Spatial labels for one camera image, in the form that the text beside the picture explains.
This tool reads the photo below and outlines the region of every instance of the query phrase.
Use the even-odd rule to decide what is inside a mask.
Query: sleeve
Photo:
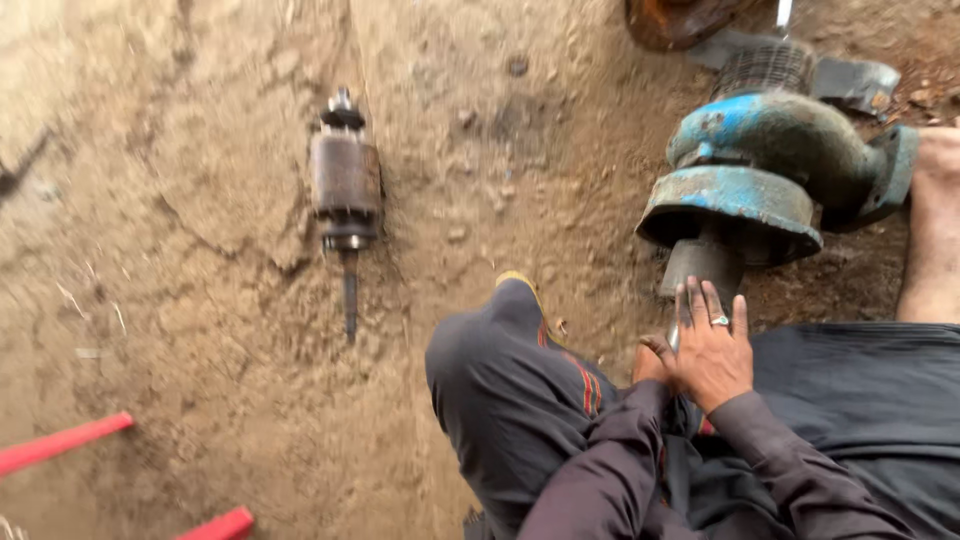
[[[756,392],[718,406],[709,420],[770,490],[798,539],[915,537],[846,468],[778,420]]]
[[[642,380],[599,416],[587,450],[550,478],[518,538],[632,540],[650,529],[660,532],[658,538],[699,538],[672,510],[651,502],[669,397],[663,384]]]

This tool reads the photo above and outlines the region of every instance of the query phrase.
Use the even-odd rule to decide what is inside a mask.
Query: red tool handle
[[[0,450],[0,477],[133,425],[127,412]]]
[[[252,527],[253,514],[246,506],[237,506],[175,540],[243,540],[250,534]]]

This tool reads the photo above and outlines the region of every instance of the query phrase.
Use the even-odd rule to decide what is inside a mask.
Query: dark cloth
[[[919,538],[960,539],[960,327],[799,325],[751,342],[754,386],[778,419]],[[665,439],[668,491],[685,495],[670,503],[692,527],[750,510],[783,536],[788,520],[720,437]]]
[[[485,307],[444,320],[426,355],[434,410],[498,540],[516,536],[551,475],[587,449],[597,413],[617,404],[606,378],[548,334],[532,289],[508,279]],[[809,325],[753,343],[755,387],[776,417],[919,537],[960,530],[960,430],[945,405],[960,395],[957,327]],[[667,408],[645,522],[710,537],[736,522],[792,538],[789,512],[748,463],[720,437],[695,434],[701,419],[683,400]]]
[[[616,387],[550,335],[519,278],[437,326],[426,377],[460,474],[497,540],[516,536],[549,476],[587,449],[590,422],[616,401]]]
[[[675,512],[650,512],[657,486],[660,421],[667,388],[637,383],[594,422],[586,452],[554,475],[520,530],[520,540],[703,538]],[[800,538],[907,540],[909,528],[862,484],[777,420],[755,392],[720,405],[710,421],[769,489]],[[725,519],[716,540],[775,537],[747,512]]]

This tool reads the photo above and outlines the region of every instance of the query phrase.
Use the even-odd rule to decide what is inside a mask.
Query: metal mesh filter
[[[809,95],[814,66],[813,53],[793,42],[744,49],[724,64],[710,100],[771,90]]]

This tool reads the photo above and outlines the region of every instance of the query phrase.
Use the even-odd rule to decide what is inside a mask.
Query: bare leg
[[[960,323],[960,130],[920,133],[897,320]]]

